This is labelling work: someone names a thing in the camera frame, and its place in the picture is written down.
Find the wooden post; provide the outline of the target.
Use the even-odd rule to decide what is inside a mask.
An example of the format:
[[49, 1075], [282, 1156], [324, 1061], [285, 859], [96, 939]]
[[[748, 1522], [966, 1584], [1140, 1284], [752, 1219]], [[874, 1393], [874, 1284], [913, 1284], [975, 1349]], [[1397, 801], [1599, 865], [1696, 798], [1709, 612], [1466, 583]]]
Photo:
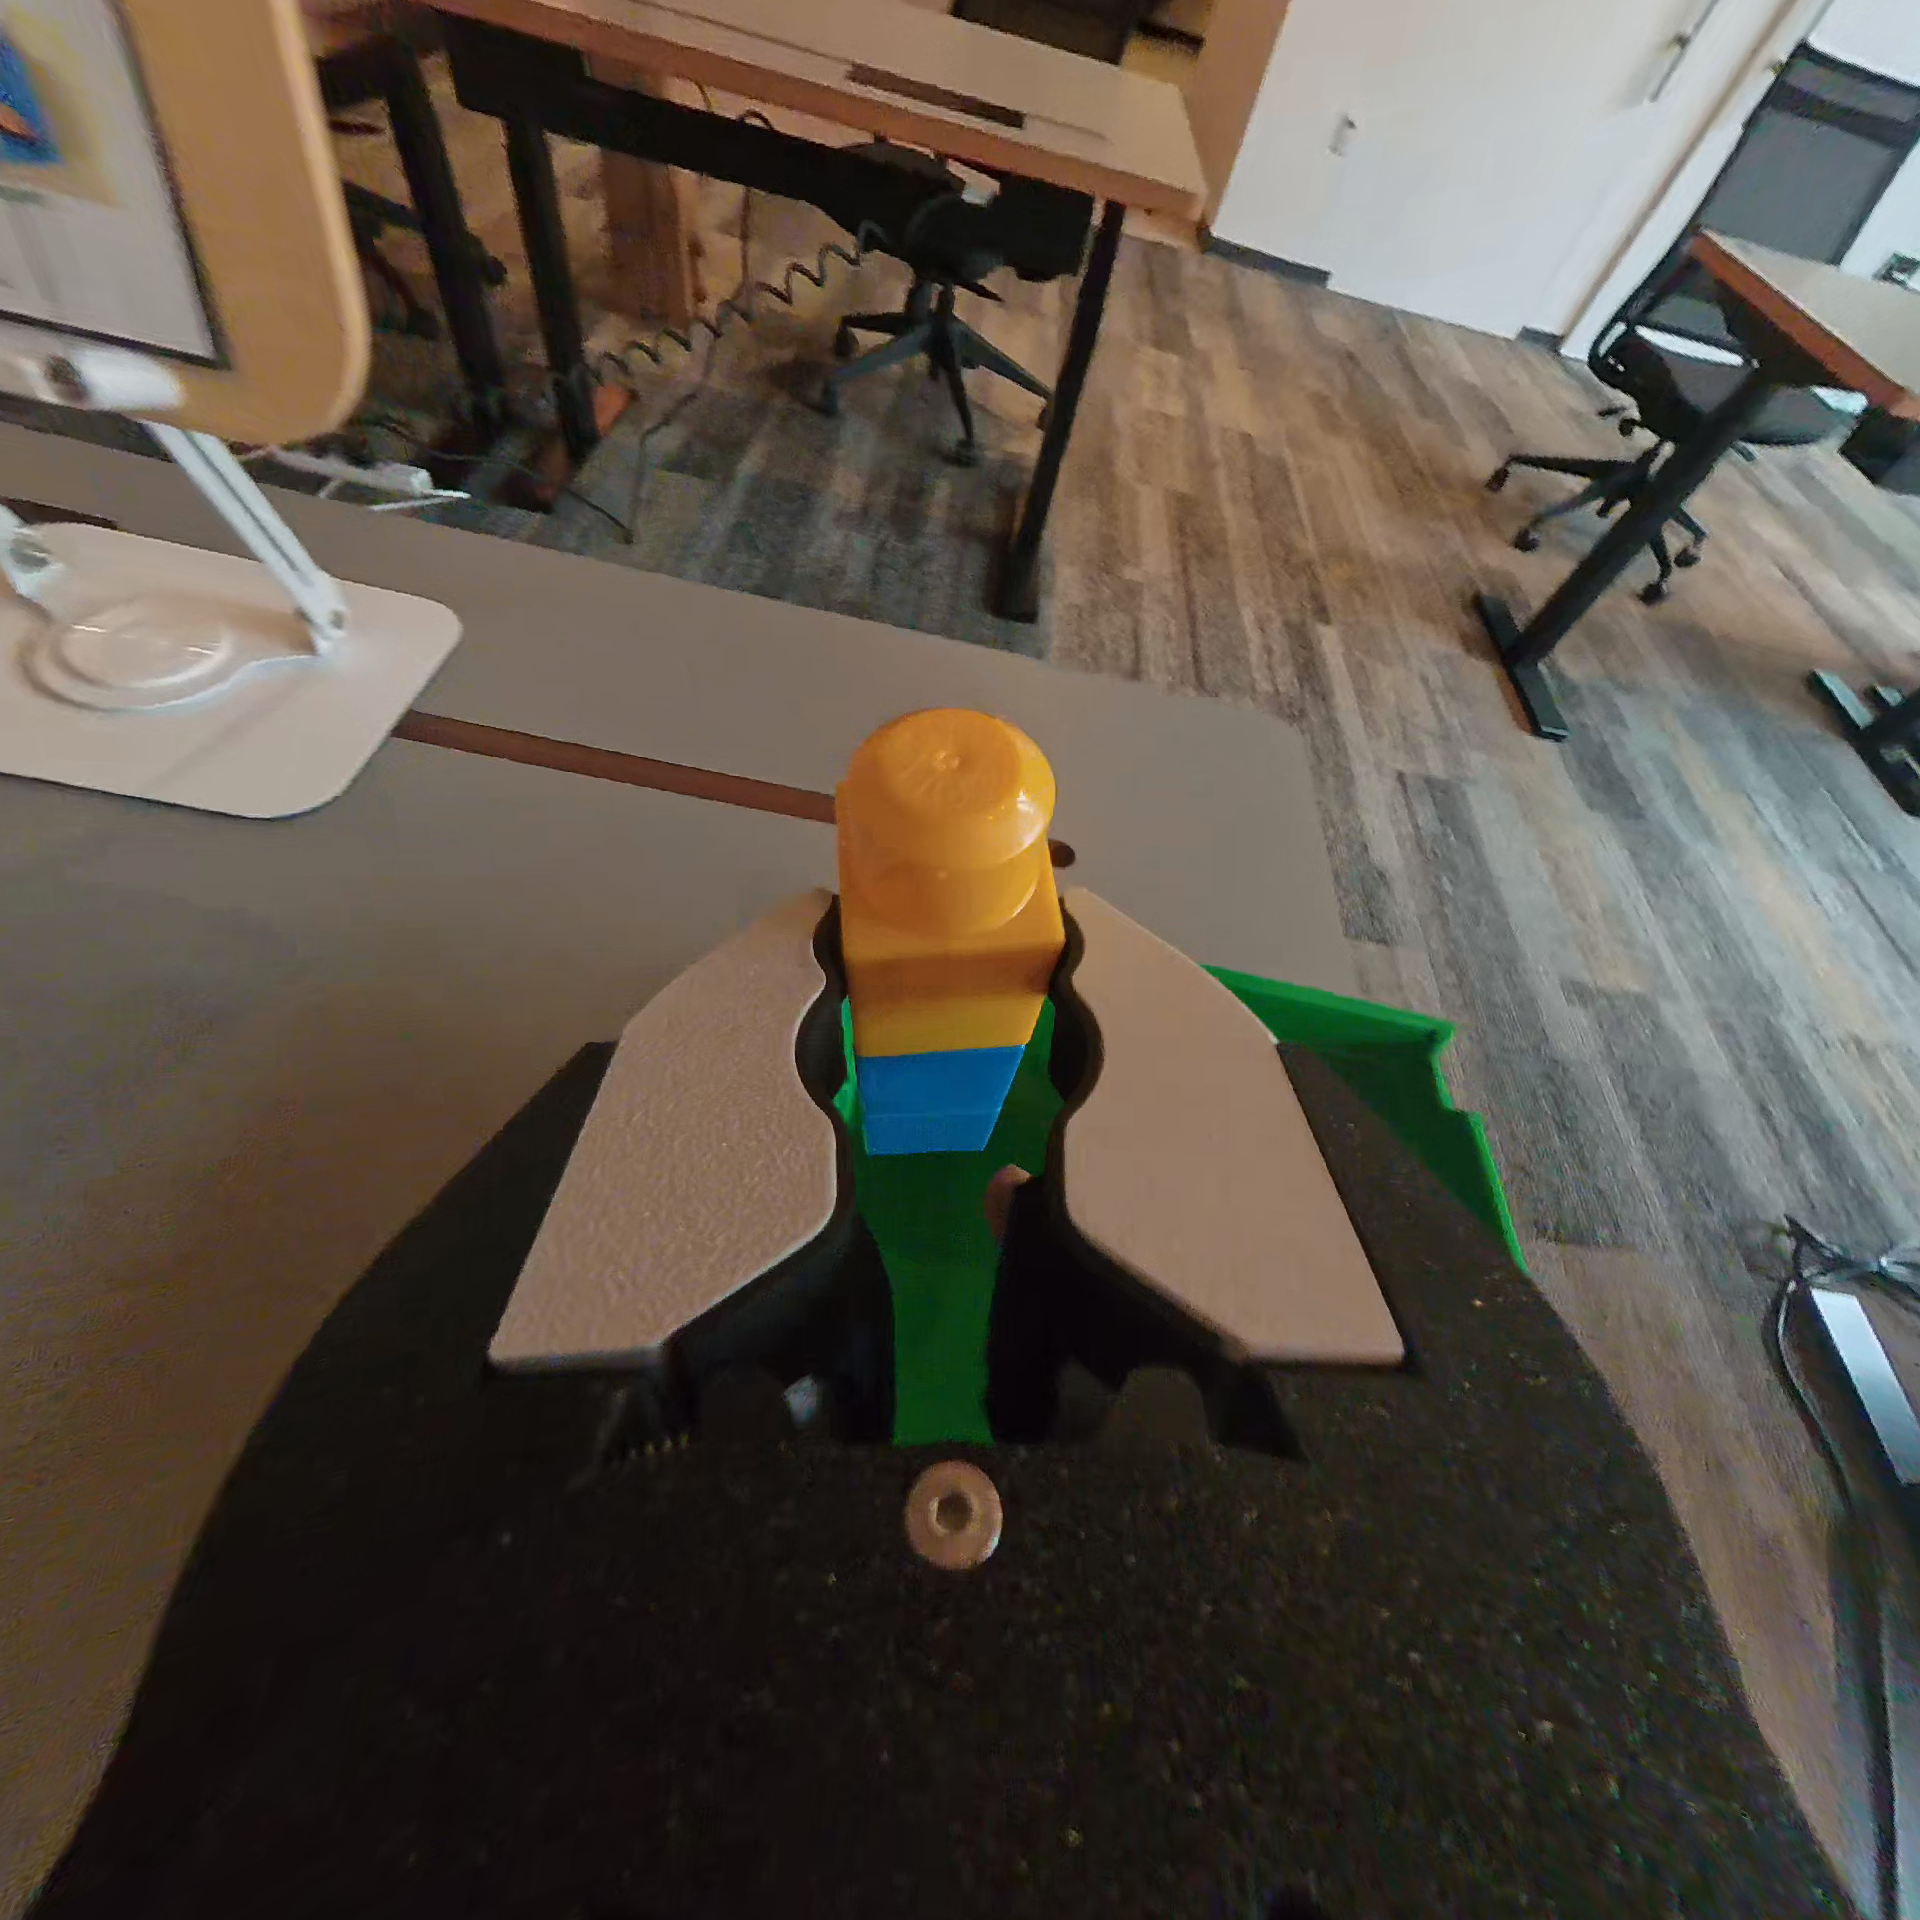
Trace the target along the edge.
[[680, 167], [607, 150], [598, 156], [598, 179], [611, 310], [688, 329], [707, 297], [695, 182]]

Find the printed instruction sheet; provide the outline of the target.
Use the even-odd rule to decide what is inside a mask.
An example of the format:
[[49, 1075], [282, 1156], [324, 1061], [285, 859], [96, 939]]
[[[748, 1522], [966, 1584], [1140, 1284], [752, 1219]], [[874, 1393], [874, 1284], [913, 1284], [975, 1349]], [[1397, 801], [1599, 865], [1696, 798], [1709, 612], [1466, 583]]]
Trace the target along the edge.
[[225, 362], [121, 4], [1, 6], [1, 318], [185, 366]]

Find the blue mega block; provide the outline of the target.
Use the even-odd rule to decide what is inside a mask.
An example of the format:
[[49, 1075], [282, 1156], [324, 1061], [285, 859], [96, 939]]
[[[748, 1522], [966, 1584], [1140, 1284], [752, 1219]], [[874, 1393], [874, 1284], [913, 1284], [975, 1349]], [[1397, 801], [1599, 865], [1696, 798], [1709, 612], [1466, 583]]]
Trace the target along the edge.
[[865, 1151], [871, 1157], [983, 1151], [1022, 1060], [1018, 1044], [856, 1053]]

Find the black office chair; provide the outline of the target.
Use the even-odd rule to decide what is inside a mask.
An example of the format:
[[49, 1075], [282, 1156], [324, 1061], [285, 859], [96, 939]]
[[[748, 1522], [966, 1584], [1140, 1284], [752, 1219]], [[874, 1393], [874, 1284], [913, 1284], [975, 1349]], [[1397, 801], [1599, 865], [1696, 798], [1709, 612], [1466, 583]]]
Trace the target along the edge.
[[1621, 299], [1587, 350], [1587, 370], [1617, 395], [1599, 413], [1648, 440], [1631, 455], [1513, 452], [1488, 478], [1499, 492], [1518, 470], [1575, 475], [1581, 487], [1527, 517], [1511, 536], [1539, 546], [1545, 524], [1593, 508], [1613, 515], [1652, 479], [1661, 455], [1690, 438], [1750, 372], [1718, 301], [1718, 283], [1687, 249], [1714, 230], [1836, 267], [1914, 153], [1915, 82], [1796, 48], [1776, 70], [1679, 239]]
[[955, 310], [960, 291], [995, 299], [990, 276], [1051, 281], [1080, 272], [1092, 234], [1093, 202], [1058, 183], [987, 171], [982, 195], [946, 157], [871, 137], [850, 150], [850, 171], [822, 204], [862, 251], [899, 261], [909, 276], [897, 310], [853, 310], [831, 334], [831, 368], [817, 410], [834, 417], [853, 379], [906, 362], [921, 362], [951, 400], [960, 438], [955, 465], [978, 459], [978, 436], [966, 373], [983, 370], [1049, 408], [1049, 388], [995, 347]]

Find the green plastic bin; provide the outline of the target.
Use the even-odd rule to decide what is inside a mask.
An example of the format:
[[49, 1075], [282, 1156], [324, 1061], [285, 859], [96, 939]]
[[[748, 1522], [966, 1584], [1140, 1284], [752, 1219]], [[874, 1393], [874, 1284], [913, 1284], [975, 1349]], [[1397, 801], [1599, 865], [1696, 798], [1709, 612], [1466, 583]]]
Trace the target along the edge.
[[[1458, 1023], [1438, 1013], [1342, 996], [1255, 972], [1212, 967], [1278, 1044], [1327, 1063], [1467, 1212], [1524, 1264], [1485, 1124], [1460, 1106], [1445, 1063]], [[856, 1089], [834, 1108], [853, 1145], [853, 1198], [874, 1235], [894, 1307], [894, 1442], [985, 1442], [987, 1332], [998, 1246], [985, 1217], [995, 1169], [1043, 1167], [1062, 1096], [1049, 1078], [1053, 1011], [1040, 1011], [987, 1148], [975, 1153], [869, 1157]]]

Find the orange mega block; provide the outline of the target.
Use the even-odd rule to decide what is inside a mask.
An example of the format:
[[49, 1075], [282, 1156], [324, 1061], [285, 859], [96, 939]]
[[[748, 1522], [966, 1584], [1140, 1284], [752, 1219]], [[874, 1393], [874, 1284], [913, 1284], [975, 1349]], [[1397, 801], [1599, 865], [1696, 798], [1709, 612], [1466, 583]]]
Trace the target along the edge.
[[1040, 745], [973, 708], [871, 731], [834, 790], [836, 894], [862, 1060], [1022, 1048], [1066, 946]]

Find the wooden display board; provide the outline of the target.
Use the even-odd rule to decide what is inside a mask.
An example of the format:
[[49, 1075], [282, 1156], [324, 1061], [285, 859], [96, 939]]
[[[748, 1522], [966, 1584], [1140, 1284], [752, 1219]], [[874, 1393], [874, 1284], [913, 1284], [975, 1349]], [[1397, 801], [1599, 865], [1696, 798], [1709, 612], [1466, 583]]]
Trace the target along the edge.
[[294, 2], [121, 4], [204, 272], [221, 363], [161, 423], [302, 441], [366, 391], [372, 320], [305, 17]]

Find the white document stand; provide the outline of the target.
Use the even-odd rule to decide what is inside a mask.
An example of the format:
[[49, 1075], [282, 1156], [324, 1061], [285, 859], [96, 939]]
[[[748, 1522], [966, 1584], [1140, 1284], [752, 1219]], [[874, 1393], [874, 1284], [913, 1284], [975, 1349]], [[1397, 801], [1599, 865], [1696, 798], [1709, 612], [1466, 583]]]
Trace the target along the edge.
[[140, 417], [231, 556], [3, 506], [3, 774], [245, 820], [338, 799], [464, 638], [443, 602], [340, 581], [154, 353], [3, 325], [3, 391]]

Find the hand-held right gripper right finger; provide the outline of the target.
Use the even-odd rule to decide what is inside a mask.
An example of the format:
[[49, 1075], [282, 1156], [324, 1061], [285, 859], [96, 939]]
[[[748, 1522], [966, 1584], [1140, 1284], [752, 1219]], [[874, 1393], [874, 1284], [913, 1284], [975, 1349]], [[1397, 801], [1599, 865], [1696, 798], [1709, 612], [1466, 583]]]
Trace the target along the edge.
[[1397, 1370], [1405, 1340], [1268, 1025], [1085, 886], [1064, 895], [1047, 1148], [1098, 1271], [1233, 1360]]

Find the white power strip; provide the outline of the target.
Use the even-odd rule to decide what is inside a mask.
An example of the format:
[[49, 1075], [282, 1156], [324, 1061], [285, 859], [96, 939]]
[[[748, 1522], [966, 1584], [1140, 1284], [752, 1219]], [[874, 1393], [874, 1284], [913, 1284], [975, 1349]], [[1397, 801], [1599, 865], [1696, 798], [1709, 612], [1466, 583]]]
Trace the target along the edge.
[[424, 514], [469, 500], [465, 487], [443, 485], [410, 461], [362, 459], [291, 443], [248, 446], [236, 458], [243, 467], [274, 467], [316, 482], [321, 500], [349, 495], [379, 515]]

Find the wooden desk with black legs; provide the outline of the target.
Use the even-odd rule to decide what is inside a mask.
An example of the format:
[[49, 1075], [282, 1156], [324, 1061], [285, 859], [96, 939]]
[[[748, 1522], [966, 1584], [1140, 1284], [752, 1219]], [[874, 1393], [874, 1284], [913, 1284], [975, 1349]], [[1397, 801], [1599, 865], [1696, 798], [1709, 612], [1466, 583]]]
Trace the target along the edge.
[[1659, 458], [1644, 489], [1605, 517], [1596, 543], [1527, 619], [1497, 594], [1473, 599], [1530, 731], [1545, 742], [1568, 736], [1545, 660], [1635, 553], [1656, 563], [1639, 591], [1649, 607], [1668, 596], [1676, 569], [1699, 562], [1708, 533], [1687, 503], [1724, 455], [1816, 443], [1826, 428], [1812, 423], [1812, 402], [1826, 389], [1915, 421], [1914, 291], [1705, 228], [1687, 249], [1718, 283], [1721, 314], [1747, 358], [1740, 388]]
[[549, 141], [562, 137], [806, 204], [827, 216], [851, 147], [884, 137], [939, 156], [979, 195], [990, 171], [1088, 194], [1076, 276], [987, 276], [955, 311], [1049, 388], [1041, 441], [992, 606], [1040, 615], [1043, 533], [1114, 276], [1124, 217], [1185, 219], [1202, 171], [1168, 84], [908, 4], [302, 4], [329, 112], [387, 106], [474, 428], [510, 430], [489, 280], [420, 75], [443, 51], [458, 104], [498, 123], [544, 350], [544, 386], [571, 467], [603, 436], [606, 376], [587, 356]]

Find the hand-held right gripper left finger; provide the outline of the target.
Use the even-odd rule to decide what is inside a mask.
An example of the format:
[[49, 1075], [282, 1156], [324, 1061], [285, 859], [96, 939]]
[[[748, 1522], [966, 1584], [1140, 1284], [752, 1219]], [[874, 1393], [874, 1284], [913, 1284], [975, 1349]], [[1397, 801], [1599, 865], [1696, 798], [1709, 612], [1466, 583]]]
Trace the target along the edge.
[[834, 900], [781, 900], [621, 1027], [492, 1332], [502, 1372], [874, 1372]]

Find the grey flat device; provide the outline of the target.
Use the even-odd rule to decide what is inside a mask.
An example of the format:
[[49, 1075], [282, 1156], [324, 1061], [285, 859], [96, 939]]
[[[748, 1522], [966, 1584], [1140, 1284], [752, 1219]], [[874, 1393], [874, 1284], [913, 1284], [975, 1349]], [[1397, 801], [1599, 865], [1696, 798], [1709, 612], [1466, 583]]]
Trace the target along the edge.
[[1816, 1288], [1808, 1306], [1821, 1329], [1844, 1390], [1872, 1433], [1891, 1485], [1918, 1490], [1918, 1418], [1907, 1390], [1860, 1297]]

